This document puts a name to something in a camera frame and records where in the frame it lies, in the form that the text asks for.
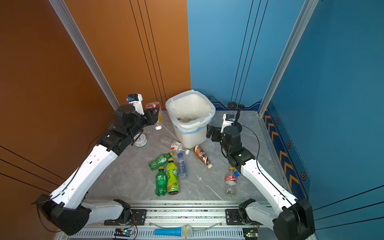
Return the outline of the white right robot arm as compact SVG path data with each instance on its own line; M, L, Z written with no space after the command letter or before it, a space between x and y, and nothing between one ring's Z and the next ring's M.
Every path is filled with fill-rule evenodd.
M265 171L257 156L243 147L237 126L207 129L207 137L220 143L230 165L251 181L271 205L262 206L254 199L241 203L239 214L246 224L258 222L273 230L279 240L306 240L315 233L309 201L296 198Z

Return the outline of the yellow-green tea bottle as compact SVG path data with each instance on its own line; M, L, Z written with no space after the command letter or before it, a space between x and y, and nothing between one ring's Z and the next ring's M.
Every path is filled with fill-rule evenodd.
M179 193L180 187L178 182L178 166L173 158L168 160L166 167L167 175L167 191L169 195L176 195Z

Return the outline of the orange-red label bottle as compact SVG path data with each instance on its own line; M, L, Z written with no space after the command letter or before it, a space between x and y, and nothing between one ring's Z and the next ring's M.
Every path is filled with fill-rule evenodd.
M155 123L155 129L162 129L163 115L160 102L151 102L146 104L146 109L154 109L154 113L158 118L158 121Z

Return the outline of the small blue-cap water bottle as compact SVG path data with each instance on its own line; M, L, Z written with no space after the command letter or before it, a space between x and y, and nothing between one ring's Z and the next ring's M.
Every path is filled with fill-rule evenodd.
M179 171L179 178L180 179L186 178L188 176L187 165L184 159L184 155L182 153L178 154L177 165L178 165L178 171Z

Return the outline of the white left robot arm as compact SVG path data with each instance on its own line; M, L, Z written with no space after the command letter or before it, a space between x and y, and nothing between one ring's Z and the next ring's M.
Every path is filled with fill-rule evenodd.
M83 227L111 221L126 225L132 219L131 206L114 199L104 203L86 203L85 195L104 170L128 147L138 140L146 126L158 121L159 108L137 112L132 104L118 107L112 126L97 141L79 168L50 195L40 195L35 201L38 214L68 236Z

